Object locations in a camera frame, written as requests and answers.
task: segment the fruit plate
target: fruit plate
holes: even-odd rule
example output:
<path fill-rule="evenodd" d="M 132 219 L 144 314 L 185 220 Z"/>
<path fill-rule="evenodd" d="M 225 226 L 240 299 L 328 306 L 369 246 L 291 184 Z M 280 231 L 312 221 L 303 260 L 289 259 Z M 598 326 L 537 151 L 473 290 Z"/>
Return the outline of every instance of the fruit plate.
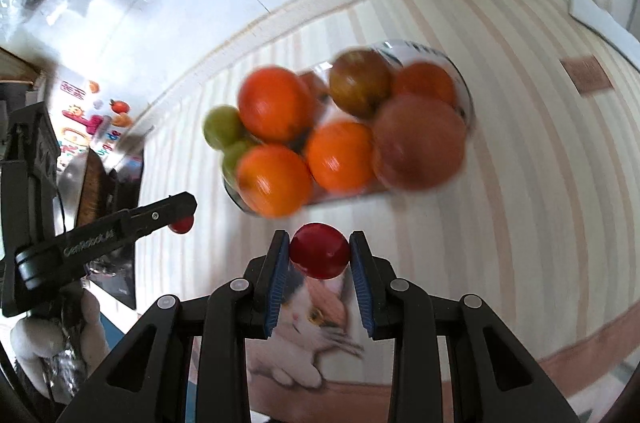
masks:
<path fill-rule="evenodd" d="M 475 122 L 473 99 L 471 98 L 469 89 L 466 85 L 465 80 L 460 74 L 460 71 L 458 71 L 458 68 L 443 52 L 424 46 L 422 44 L 418 44 L 416 42 L 406 40 L 385 40 L 384 42 L 370 45 L 369 48 L 380 53 L 387 60 L 387 62 L 395 67 L 395 69 L 399 69 L 402 66 L 407 66 L 415 62 L 431 62 L 443 68 L 447 72 L 449 77 L 451 77 L 456 87 L 456 95 L 458 98 L 458 106 L 456 107 L 456 112 L 465 122 L 467 132 L 473 129 Z M 326 61 L 309 68 L 309 71 L 313 71 L 313 73 L 315 73 L 320 79 L 322 79 L 324 83 L 328 85 L 329 69 L 331 69 L 331 67 L 332 64 L 329 61 Z M 326 109 L 324 111 L 324 114 L 322 115 L 322 118 L 318 122 L 318 125 L 329 123 L 338 118 L 351 118 L 356 122 L 358 121 L 353 116 L 350 116 L 344 111 L 338 109 L 331 98 L 327 97 Z M 293 142 L 291 144 L 291 148 L 293 148 L 293 150 L 295 150 L 296 152 L 301 152 L 303 146 L 305 145 L 306 136 L 307 135 Z M 240 194 L 229 186 L 225 178 L 222 178 L 222 181 L 224 183 L 226 193 L 231 198 L 231 200 L 239 207 L 239 209 L 241 209 L 245 213 L 257 215 L 251 208 L 246 205 L 246 203 L 242 200 L 242 197 L 240 197 Z M 387 189 L 377 181 L 373 182 L 369 187 L 367 187 L 366 190 L 363 190 L 356 195 L 332 194 L 321 189 L 318 185 L 315 185 L 314 194 L 306 206 L 319 205 L 337 200 L 354 199 L 363 196 L 369 196 L 371 194 L 388 193 L 389 191 L 389 189 Z"/>

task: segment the striped tablecloth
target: striped tablecloth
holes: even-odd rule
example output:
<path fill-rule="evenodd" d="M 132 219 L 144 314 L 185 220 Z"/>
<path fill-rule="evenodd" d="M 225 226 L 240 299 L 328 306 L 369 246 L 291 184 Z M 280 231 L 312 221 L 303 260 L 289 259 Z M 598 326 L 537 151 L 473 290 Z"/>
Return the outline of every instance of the striped tablecloth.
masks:
<path fill-rule="evenodd" d="M 567 9 L 568 0 L 364 0 L 212 75 L 146 140 L 141 204 L 187 190 L 198 210 L 188 235 L 163 229 L 138 241 L 140 308 L 165 293 L 208 295 L 264 254 L 275 229 L 320 221 L 345 235 L 364 230 L 374 254 L 431 294 L 479 294 L 546 358 L 565 393 L 602 374 L 640 343 L 631 330 L 640 295 L 640 79 Z M 477 125 L 464 171 L 435 191 L 314 207 L 281 221 L 238 210 L 222 186 L 220 155 L 200 133 L 207 111 L 235 104 L 257 66 L 299 71 L 389 38 L 444 51 L 468 83 Z M 560 59 L 592 54 L 614 89 L 580 96 Z M 354 301 L 349 309 L 356 312 Z M 352 316 L 364 359 L 334 353 L 319 369 L 336 385 L 386 385 L 391 350 L 378 352 L 359 324 Z M 568 369 L 570 358 L 582 369 Z"/>

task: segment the tomato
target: tomato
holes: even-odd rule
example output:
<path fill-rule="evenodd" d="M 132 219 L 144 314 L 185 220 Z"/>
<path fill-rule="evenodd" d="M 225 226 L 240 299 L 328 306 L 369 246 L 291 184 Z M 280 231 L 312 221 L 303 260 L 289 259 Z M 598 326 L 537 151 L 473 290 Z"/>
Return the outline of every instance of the tomato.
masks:
<path fill-rule="evenodd" d="M 347 267 L 351 249 L 333 226 L 309 223 L 302 226 L 289 244 L 289 259 L 311 278 L 337 277 Z"/>
<path fill-rule="evenodd" d="M 122 100 L 111 100 L 111 111 L 116 114 L 129 113 L 129 104 Z"/>
<path fill-rule="evenodd" d="M 190 215 L 189 217 L 185 217 L 184 219 L 181 219 L 180 221 L 176 221 L 175 223 L 171 223 L 169 225 L 169 229 L 173 232 L 173 233 L 187 233 L 191 227 L 193 226 L 193 215 Z"/>

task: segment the cat print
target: cat print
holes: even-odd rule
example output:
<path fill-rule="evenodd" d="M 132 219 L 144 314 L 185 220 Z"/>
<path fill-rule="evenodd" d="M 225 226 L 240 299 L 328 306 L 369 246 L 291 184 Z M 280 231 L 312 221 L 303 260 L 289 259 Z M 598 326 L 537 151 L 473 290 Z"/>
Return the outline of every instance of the cat print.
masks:
<path fill-rule="evenodd" d="M 362 357 L 362 346 L 347 334 L 344 304 L 347 272 L 330 280 L 305 277 L 290 266 L 278 324 L 268 340 L 246 341 L 247 378 L 272 377 L 287 387 L 316 389 L 322 375 L 316 368 L 318 353 L 341 349 Z"/>

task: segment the silver rivet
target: silver rivet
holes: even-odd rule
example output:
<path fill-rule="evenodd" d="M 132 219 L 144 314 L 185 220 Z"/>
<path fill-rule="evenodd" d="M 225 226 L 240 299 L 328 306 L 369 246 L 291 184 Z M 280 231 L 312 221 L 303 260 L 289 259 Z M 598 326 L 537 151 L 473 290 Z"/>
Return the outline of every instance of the silver rivet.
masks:
<path fill-rule="evenodd" d="M 467 295 L 463 302 L 466 307 L 471 309 L 478 309 L 482 305 L 482 299 L 478 295 Z"/>
<path fill-rule="evenodd" d="M 249 287 L 249 281 L 245 278 L 237 278 L 231 281 L 231 289 L 233 291 L 244 291 Z"/>
<path fill-rule="evenodd" d="M 164 295 L 158 299 L 158 307 L 160 309 L 169 309 L 175 306 L 175 297 Z"/>
<path fill-rule="evenodd" d="M 403 278 L 395 278 L 391 281 L 391 289 L 394 291 L 407 291 L 409 289 L 409 283 Z"/>

